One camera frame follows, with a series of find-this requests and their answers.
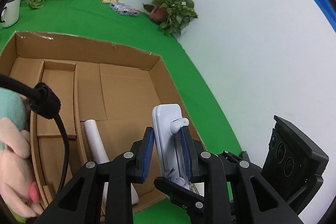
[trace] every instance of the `silver screw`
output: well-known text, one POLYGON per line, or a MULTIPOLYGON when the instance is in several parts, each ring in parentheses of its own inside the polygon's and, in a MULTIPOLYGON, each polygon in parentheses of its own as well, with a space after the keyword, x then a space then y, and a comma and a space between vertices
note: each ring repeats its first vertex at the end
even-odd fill
POLYGON ((124 158, 126 159, 130 159, 134 156, 134 154, 132 152, 125 152, 124 153, 124 158))
POLYGON ((201 208, 203 208, 203 203, 198 201, 198 202, 196 202, 195 206, 196 206, 196 208, 201 209, 201 208))
POLYGON ((94 161, 89 161, 89 162, 86 163, 85 167, 91 169, 91 168, 95 167, 95 165, 96 164, 95 164, 94 161))
POLYGON ((241 162, 239 162, 239 165, 243 168, 248 168, 250 166, 250 164, 246 160, 242 160, 241 162))
POLYGON ((204 152, 201 153, 201 157, 205 158, 205 159, 208 159, 208 158, 211 157, 211 154, 208 151, 204 151, 204 152))

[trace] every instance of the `mug handle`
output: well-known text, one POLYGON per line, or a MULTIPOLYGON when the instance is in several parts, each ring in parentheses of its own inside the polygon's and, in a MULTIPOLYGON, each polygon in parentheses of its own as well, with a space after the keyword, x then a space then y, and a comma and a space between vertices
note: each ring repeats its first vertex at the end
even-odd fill
POLYGON ((6 9, 7 9, 7 7, 5 7, 5 8, 2 9, 2 12, 1 12, 1 18, 0 18, 0 23, 5 23, 5 20, 3 19, 3 16, 4 16, 4 15, 3 15, 2 13, 3 13, 3 11, 6 10, 6 9))

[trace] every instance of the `stuffed animal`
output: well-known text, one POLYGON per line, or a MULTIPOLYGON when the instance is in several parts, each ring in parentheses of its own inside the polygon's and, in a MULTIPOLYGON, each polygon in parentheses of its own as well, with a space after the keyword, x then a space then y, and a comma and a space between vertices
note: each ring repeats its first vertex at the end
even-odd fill
POLYGON ((21 223, 43 212, 33 167, 28 159, 31 149, 26 128, 21 97, 0 88, 0 195, 21 223))

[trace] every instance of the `white mug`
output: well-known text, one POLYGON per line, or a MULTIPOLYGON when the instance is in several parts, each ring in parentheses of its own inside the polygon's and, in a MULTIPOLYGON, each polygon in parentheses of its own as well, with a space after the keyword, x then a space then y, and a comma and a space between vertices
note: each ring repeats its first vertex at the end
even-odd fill
POLYGON ((1 13, 0 22, 4 28, 15 24, 19 19, 20 0, 8 0, 1 13))

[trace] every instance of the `cardboard box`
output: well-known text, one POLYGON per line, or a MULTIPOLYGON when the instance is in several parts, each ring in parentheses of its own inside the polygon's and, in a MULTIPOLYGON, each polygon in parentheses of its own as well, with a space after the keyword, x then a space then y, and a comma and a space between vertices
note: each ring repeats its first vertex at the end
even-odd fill
MULTIPOLYGON (((88 119, 97 121, 110 160, 142 138, 159 104, 179 104, 192 137, 200 139, 162 58, 149 52, 64 34, 16 32, 1 53, 0 73, 30 87, 43 81, 60 98, 71 148, 67 181, 92 159, 83 128, 88 119)), ((35 113, 30 121, 34 172, 46 207, 58 188, 64 147, 54 121, 35 113)), ((147 181, 134 184, 139 204, 133 212, 165 197, 153 185, 158 176, 154 151, 147 181)))

